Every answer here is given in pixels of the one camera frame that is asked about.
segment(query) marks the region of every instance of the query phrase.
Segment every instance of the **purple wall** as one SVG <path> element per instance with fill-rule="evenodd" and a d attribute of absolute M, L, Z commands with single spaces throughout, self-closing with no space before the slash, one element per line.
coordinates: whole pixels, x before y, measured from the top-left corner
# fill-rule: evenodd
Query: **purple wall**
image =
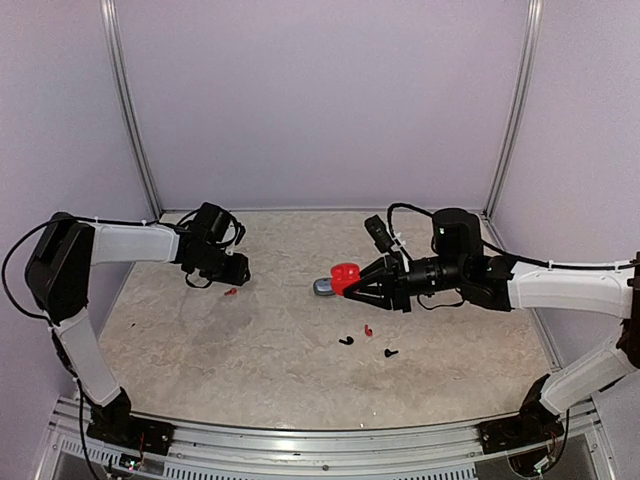
<path fill-rule="evenodd" d="M 640 3 L 545 5 L 526 110 L 496 224 L 508 248 L 556 261 L 640 250 Z M 545 311 L 565 361 L 618 328 Z M 620 478 L 640 478 L 640 374 L 596 397 Z"/>
<path fill-rule="evenodd" d="M 56 210 L 149 216 L 125 136 L 99 3 L 0 1 L 0 256 Z M 33 309 L 23 266 L 9 269 Z M 102 325 L 127 265 L 97 269 L 90 310 Z M 46 326 L 0 294 L 0 478 L 30 478 L 56 398 L 71 391 Z"/>
<path fill-rule="evenodd" d="M 527 2 L 119 2 L 163 205 L 480 209 Z"/>

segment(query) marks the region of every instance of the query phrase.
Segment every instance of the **red small object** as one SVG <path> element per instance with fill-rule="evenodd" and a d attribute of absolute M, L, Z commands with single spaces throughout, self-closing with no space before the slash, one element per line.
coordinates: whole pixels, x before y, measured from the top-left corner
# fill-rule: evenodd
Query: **red small object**
<path fill-rule="evenodd" d="M 331 269 L 331 288 L 337 295 L 344 295 L 344 289 L 360 280 L 360 267 L 355 263 L 341 263 Z"/>

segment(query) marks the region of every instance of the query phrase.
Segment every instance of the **marble floor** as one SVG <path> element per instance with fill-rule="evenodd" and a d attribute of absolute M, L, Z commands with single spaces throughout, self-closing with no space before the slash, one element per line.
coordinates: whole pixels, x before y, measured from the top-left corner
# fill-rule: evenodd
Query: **marble floor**
<path fill-rule="evenodd" d="M 410 314 L 314 296 L 338 263 L 378 257 L 371 213 L 239 213 L 252 279 L 195 290 L 176 265 L 137 264 L 101 334 L 137 411 L 284 429 L 426 425 L 516 410 L 548 363 L 527 312 L 465 305 Z M 180 215 L 165 216 L 177 221 Z M 414 258 L 431 224 L 399 213 Z M 455 301 L 442 293 L 430 304 Z M 364 334 L 364 325 L 373 336 Z M 338 339 L 350 335 L 355 343 Z M 384 350 L 399 353 L 385 358 Z"/>

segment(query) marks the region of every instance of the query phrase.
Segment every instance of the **wire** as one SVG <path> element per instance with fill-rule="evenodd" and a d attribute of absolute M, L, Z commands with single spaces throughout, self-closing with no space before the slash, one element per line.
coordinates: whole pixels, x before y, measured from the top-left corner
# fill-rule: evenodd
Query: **wire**
<path fill-rule="evenodd" d="M 436 308 L 444 308 L 444 307 L 461 307 L 462 305 L 464 305 L 465 300 L 462 300 L 461 302 L 458 303 L 449 303 L 449 304 L 441 304 L 441 305 L 434 305 L 433 307 L 427 307 L 424 303 L 422 303 L 422 299 L 420 298 L 422 297 L 422 294 L 418 295 L 416 297 L 416 300 L 418 301 L 418 304 L 424 308 L 425 310 L 435 310 Z"/>
<path fill-rule="evenodd" d="M 91 459 L 89 458 L 89 450 L 87 450 L 87 442 L 84 438 L 84 421 L 82 418 L 84 412 L 84 390 L 82 390 L 82 382 L 79 378 L 76 379 L 76 382 L 78 383 L 78 390 L 80 392 L 80 414 L 78 415 L 78 418 L 80 419 L 80 442 L 82 443 L 82 453 L 84 454 L 84 459 L 87 462 L 87 467 L 89 468 L 91 475 L 95 480 L 100 480 L 100 477 L 98 477 L 98 474 L 93 469 L 93 465 L 91 464 Z"/>
<path fill-rule="evenodd" d="M 187 228 L 189 223 L 191 223 L 188 220 L 191 217 L 193 217 L 196 213 L 198 213 L 199 210 L 200 209 L 192 210 L 191 212 L 187 213 L 184 217 L 182 217 L 180 220 L 178 220 L 178 223 L 176 223 L 175 226 L 176 227 Z M 231 217 L 231 223 L 233 223 L 234 235 L 233 235 L 233 238 L 231 240 L 227 240 L 226 242 L 220 242 L 220 243 L 214 244 L 214 246 L 216 246 L 218 248 L 227 248 L 232 243 L 234 243 L 236 241 L 236 239 L 238 238 L 238 235 L 240 235 L 240 223 L 238 222 L 238 219 L 231 212 L 229 212 L 229 211 L 226 211 L 226 212 Z"/>
<path fill-rule="evenodd" d="M 558 463 L 560 463 L 560 459 L 562 458 L 562 455 L 564 454 L 564 450 L 567 446 L 567 441 L 569 440 L 569 412 L 571 411 L 570 408 L 567 409 L 567 417 L 565 420 L 565 426 L 564 426 L 564 438 L 562 440 L 562 445 L 560 446 L 560 452 L 558 453 L 558 456 L 555 457 L 553 463 L 549 466 L 549 468 L 547 468 L 546 470 L 543 470 L 542 473 L 546 474 L 549 471 L 551 471 Z"/>
<path fill-rule="evenodd" d="M 146 226 L 146 225 L 154 225 L 154 224 L 158 223 L 155 220 L 151 221 L 151 222 L 126 222 L 126 221 L 122 221 L 122 220 L 100 220 L 100 219 L 88 218 L 88 217 L 70 216 L 70 217 L 53 218 L 51 220 L 47 220 L 46 222 L 41 223 L 40 225 L 32 228 L 27 233 L 25 233 L 20 238 L 20 240 L 18 240 L 9 249 L 9 251 L 7 252 L 7 255 L 4 257 L 4 260 L 2 261 L 2 272 L 1 272 L 2 288 L 4 289 L 4 293 L 6 294 L 7 298 L 11 302 L 11 304 L 16 308 L 16 310 L 18 310 L 20 313 L 22 313 L 23 315 L 25 315 L 25 316 L 27 316 L 29 318 L 33 318 L 33 319 L 36 319 L 36 320 L 44 320 L 49 325 L 51 325 L 51 320 L 49 319 L 49 317 L 47 317 L 45 315 L 42 315 L 42 314 L 39 314 L 39 313 L 33 313 L 33 312 L 28 311 L 22 305 L 20 305 L 18 303 L 18 301 L 15 299 L 15 297 L 11 293 L 11 290 L 9 289 L 9 283 L 7 281 L 7 268 L 8 268 L 8 265 L 9 265 L 9 260 L 11 260 L 11 257 L 14 255 L 16 250 L 18 250 L 18 248 L 20 248 L 20 246 L 24 242 L 26 242 L 29 238 L 31 238 L 34 234 L 36 234 L 38 231 L 42 230 L 43 228 L 48 227 L 49 225 L 53 225 L 53 224 L 56 224 L 56 223 L 59 223 L 59 222 L 64 222 L 64 221 L 68 221 L 68 220 L 76 220 L 76 221 L 82 221 L 82 222 L 87 222 L 87 223 L 100 223 L 100 224 L 107 224 L 107 225 L 123 225 L 123 226 Z"/>
<path fill-rule="evenodd" d="M 396 234 L 393 231 L 393 223 L 391 221 L 391 217 L 393 216 L 393 211 L 395 209 L 397 209 L 397 208 L 406 208 L 407 210 L 413 210 L 414 212 L 420 213 L 422 215 L 426 215 L 429 218 L 433 217 L 433 214 L 431 212 L 428 212 L 427 210 L 424 210 L 424 209 L 420 208 L 420 207 L 416 207 L 415 205 L 411 205 L 410 203 L 402 203 L 402 202 L 392 203 L 387 208 L 387 225 L 389 227 L 389 233 L 391 234 L 391 238 L 396 243 L 396 245 L 398 246 L 398 249 L 402 252 L 402 254 L 405 257 L 407 257 L 407 260 L 409 260 L 411 262 L 411 261 L 413 261 L 413 259 L 411 258 L 411 255 L 409 255 L 409 252 L 407 252 L 407 250 L 404 248 L 404 245 L 402 245 L 402 242 L 400 242 L 400 239 L 396 237 Z"/>
<path fill-rule="evenodd" d="M 176 225 L 178 227 L 181 227 L 187 220 L 193 217 L 196 213 L 198 213 L 198 210 L 192 210 L 191 212 L 187 213 L 184 217 L 182 217 L 180 220 L 178 220 L 178 223 L 176 223 Z"/>
<path fill-rule="evenodd" d="M 433 213 L 423 208 L 416 207 L 415 205 L 411 205 L 410 203 L 401 203 L 401 202 L 392 203 L 387 208 L 387 225 L 389 227 L 389 232 L 391 233 L 391 237 L 394 239 L 396 244 L 400 247 L 400 250 L 403 253 L 405 253 L 405 255 L 407 255 L 408 257 L 408 253 L 406 253 L 406 251 L 404 250 L 404 247 L 400 244 L 400 241 L 396 239 L 395 234 L 393 232 L 393 222 L 392 222 L 393 211 L 398 208 L 406 208 L 407 210 L 412 210 L 414 212 L 425 215 L 429 218 L 433 217 Z M 487 247 L 489 250 L 493 250 L 494 252 L 499 253 L 500 255 L 504 255 L 505 257 L 510 257 L 518 262 L 528 263 L 530 265 L 535 265 L 537 267 L 543 267 L 543 268 L 549 268 L 549 269 L 555 268 L 558 270 L 615 271 L 615 270 L 625 270 L 627 268 L 636 268 L 640 266 L 640 262 L 638 262 L 637 260 L 631 260 L 628 263 L 624 263 L 620 265 L 567 265 L 567 264 L 561 264 L 561 263 L 552 263 L 552 262 L 545 262 L 544 260 L 538 260 L 535 258 L 525 257 L 523 255 L 516 255 L 514 253 L 507 252 L 506 250 L 503 250 L 487 242 L 486 240 L 482 240 L 482 244 L 485 247 Z"/>

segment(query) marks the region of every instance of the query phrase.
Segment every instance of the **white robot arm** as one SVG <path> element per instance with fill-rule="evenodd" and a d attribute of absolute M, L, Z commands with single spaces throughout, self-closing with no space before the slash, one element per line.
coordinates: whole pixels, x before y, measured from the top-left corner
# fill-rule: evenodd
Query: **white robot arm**
<path fill-rule="evenodd" d="M 243 285 L 250 279 L 248 259 L 233 253 L 245 232 L 235 217 L 209 203 L 191 216 L 178 225 L 124 225 L 57 213 L 27 264 L 27 285 L 49 321 L 58 356 L 79 379 L 91 405 L 90 437 L 135 449 L 145 438 L 146 451 L 166 454 L 173 433 L 168 423 L 130 415 L 131 402 L 105 362 L 89 321 L 92 266 L 176 263 L 187 277 L 197 270 L 207 285 Z"/>
<path fill-rule="evenodd" d="M 518 415 L 479 425 L 485 453 L 549 440 L 563 433 L 559 415 L 591 394 L 640 368 L 640 255 L 613 264 L 554 264 L 509 254 L 484 242 L 476 215 L 448 208 L 433 214 L 436 256 L 411 259 L 378 216 L 365 221 L 380 253 L 359 270 L 338 265 L 332 286 L 345 298 L 388 310 L 411 310 L 411 296 L 455 289 L 465 301 L 490 310 L 560 308 L 602 313 L 622 320 L 616 332 L 566 368 L 536 381 Z M 500 253 L 486 256 L 484 247 Z"/>

